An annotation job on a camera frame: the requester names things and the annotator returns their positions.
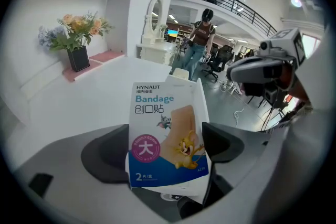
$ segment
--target blue flower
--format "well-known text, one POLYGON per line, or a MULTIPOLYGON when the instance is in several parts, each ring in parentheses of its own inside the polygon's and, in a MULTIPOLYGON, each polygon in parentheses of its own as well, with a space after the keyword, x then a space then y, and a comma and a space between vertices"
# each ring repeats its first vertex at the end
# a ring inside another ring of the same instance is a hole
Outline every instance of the blue flower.
POLYGON ((43 26, 38 28, 38 41, 43 47, 50 48, 52 46, 52 40, 57 38, 57 34, 66 34, 64 27, 57 26, 54 29, 45 29, 43 26))

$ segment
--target vanity mirror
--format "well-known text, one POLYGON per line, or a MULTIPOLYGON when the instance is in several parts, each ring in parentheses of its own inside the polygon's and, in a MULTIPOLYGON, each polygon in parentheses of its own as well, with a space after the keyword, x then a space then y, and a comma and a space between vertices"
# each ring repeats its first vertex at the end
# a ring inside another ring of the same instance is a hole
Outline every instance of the vanity mirror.
POLYGON ((160 26, 163 24, 162 5, 163 0, 151 0, 146 15, 142 44, 151 45, 160 41, 160 26))

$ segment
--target white vanity table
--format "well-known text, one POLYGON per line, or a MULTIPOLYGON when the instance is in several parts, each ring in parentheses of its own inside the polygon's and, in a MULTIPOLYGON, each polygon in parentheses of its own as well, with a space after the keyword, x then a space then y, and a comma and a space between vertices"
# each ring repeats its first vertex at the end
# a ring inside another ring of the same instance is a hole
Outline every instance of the white vanity table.
POLYGON ((171 66, 174 61, 176 44, 162 42, 153 45, 138 44, 141 59, 171 66))
POLYGON ((171 66, 176 44, 164 41, 165 21, 162 16, 163 0, 151 0, 142 35, 140 58, 171 66))

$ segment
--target brown top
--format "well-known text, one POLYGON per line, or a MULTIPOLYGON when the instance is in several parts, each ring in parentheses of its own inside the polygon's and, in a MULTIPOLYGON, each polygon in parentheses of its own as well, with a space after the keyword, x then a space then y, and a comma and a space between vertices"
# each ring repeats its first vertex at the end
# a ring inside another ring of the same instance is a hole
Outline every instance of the brown top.
POLYGON ((205 26, 202 21, 195 22, 194 26, 196 32, 193 41, 199 45, 206 46, 209 35, 216 33, 215 27, 212 24, 205 26))

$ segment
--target cartoon mouse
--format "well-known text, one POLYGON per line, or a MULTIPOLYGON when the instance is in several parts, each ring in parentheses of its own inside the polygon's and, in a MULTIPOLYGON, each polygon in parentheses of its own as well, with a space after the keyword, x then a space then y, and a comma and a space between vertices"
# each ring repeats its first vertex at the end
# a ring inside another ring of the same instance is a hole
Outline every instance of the cartoon mouse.
POLYGON ((187 169, 196 169, 198 166, 198 161, 200 160, 201 156, 205 153, 203 153, 197 160, 193 161, 193 156, 197 151, 200 151, 204 148, 203 145, 200 145, 199 148, 195 149, 195 140, 196 133, 195 131, 190 131, 188 136, 183 138, 179 144, 179 148, 176 149, 177 152, 183 154, 184 160, 182 162, 175 163, 176 169, 179 169, 180 167, 185 167, 187 169))
POLYGON ((164 117, 161 114, 161 121, 157 124, 157 126, 160 126, 161 128, 165 128, 165 129, 167 129, 167 127, 168 127, 170 129, 171 128, 171 124, 172 124, 172 119, 164 117))

